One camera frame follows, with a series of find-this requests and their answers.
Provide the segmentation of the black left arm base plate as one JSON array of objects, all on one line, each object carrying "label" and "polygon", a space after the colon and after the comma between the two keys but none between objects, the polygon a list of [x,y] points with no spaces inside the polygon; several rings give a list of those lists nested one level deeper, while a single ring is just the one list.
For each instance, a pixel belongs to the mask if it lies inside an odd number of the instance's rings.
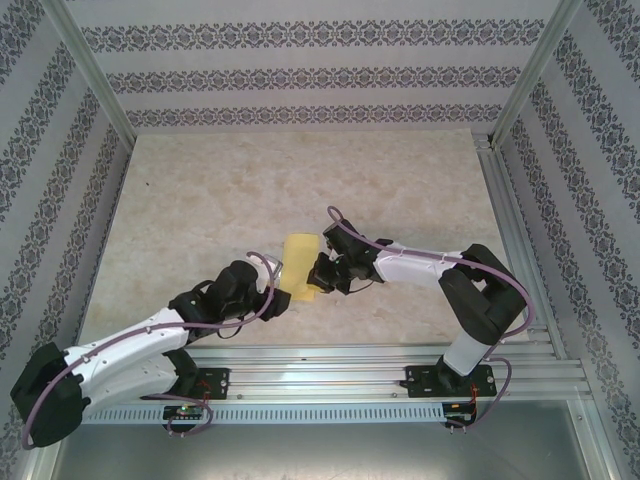
[{"label": "black left arm base plate", "polygon": [[196,400],[225,400],[229,388],[230,370],[204,368],[180,371],[172,368],[160,386],[146,387],[136,398],[150,400],[154,395],[173,395]]}]

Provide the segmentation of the aluminium mounting rail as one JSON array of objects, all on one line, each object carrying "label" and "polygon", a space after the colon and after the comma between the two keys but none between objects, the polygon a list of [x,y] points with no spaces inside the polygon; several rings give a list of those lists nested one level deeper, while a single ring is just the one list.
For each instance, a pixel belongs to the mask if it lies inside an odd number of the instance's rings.
[{"label": "aluminium mounting rail", "polygon": [[[228,400],[241,402],[373,402],[404,399],[405,368],[435,363],[444,345],[195,347],[201,367],[230,371]],[[506,401],[592,398],[578,360],[563,359],[549,341],[510,342],[495,351],[495,382]]]}]

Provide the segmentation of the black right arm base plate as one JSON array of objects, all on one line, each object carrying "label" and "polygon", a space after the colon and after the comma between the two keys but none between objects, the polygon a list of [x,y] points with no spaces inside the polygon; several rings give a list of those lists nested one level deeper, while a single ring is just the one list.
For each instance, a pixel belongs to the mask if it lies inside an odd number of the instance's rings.
[{"label": "black right arm base plate", "polygon": [[405,368],[400,385],[410,398],[471,397],[492,398],[497,395],[493,370],[478,365],[467,376],[460,376],[446,365],[414,365]]}]

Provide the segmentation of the grey sheet metal panel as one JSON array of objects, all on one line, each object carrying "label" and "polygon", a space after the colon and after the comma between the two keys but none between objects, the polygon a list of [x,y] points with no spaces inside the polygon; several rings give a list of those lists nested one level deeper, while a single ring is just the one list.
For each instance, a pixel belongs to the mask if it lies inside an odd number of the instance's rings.
[{"label": "grey sheet metal panel", "polygon": [[505,402],[480,425],[89,425],[16,480],[629,480],[588,401]]}]

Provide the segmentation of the aluminium frame post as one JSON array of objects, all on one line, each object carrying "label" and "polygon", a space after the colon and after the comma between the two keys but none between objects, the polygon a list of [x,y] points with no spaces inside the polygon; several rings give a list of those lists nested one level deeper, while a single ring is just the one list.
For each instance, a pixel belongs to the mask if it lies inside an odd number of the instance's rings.
[{"label": "aluminium frame post", "polygon": [[136,133],[124,108],[112,89],[106,74],[100,67],[81,28],[74,20],[65,0],[39,0],[54,25],[56,31],[74,58],[88,86],[104,109],[110,123],[132,153],[136,143]]},{"label": "aluminium frame post", "polygon": [[489,135],[493,150],[504,142],[581,4],[582,0],[559,0]]}]

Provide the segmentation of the aluminium side rail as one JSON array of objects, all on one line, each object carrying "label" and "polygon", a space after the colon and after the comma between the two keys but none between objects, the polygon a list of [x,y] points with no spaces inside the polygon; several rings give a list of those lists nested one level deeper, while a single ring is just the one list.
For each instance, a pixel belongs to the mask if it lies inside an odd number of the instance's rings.
[{"label": "aluminium side rail", "polygon": [[511,272],[527,290],[534,306],[535,318],[526,329],[530,342],[546,341],[554,355],[569,358],[548,299],[524,219],[511,186],[510,177],[500,156],[487,135],[473,134],[472,139],[484,175],[507,262]]}]

